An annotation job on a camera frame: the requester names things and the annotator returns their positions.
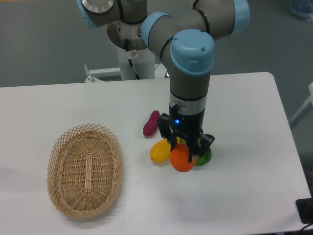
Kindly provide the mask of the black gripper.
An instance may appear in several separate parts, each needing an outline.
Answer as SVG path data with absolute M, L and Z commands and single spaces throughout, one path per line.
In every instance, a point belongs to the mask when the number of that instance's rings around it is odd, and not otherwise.
M 167 139 L 170 144 L 170 150 L 173 151 L 181 139 L 185 140 L 189 149 L 188 162 L 192 163 L 193 156 L 200 157 L 211 146 L 215 137 L 205 134 L 202 129 L 204 111 L 195 115 L 181 114 L 181 107 L 174 104 L 169 107 L 169 114 L 163 113 L 157 120 L 158 128 L 162 138 Z M 198 139 L 201 140 L 200 152 L 198 153 Z

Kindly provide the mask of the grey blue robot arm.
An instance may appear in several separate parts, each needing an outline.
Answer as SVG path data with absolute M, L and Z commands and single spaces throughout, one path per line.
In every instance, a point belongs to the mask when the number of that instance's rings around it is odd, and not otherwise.
M 158 121 L 161 136 L 171 149 L 185 140 L 188 160 L 201 157 L 214 137 L 202 130 L 215 40 L 249 24 L 245 0 L 194 0 L 192 10 L 174 18 L 149 14 L 145 0 L 79 0 L 77 5 L 91 27 L 116 23 L 120 45 L 127 51 L 149 49 L 170 74 L 169 113 Z

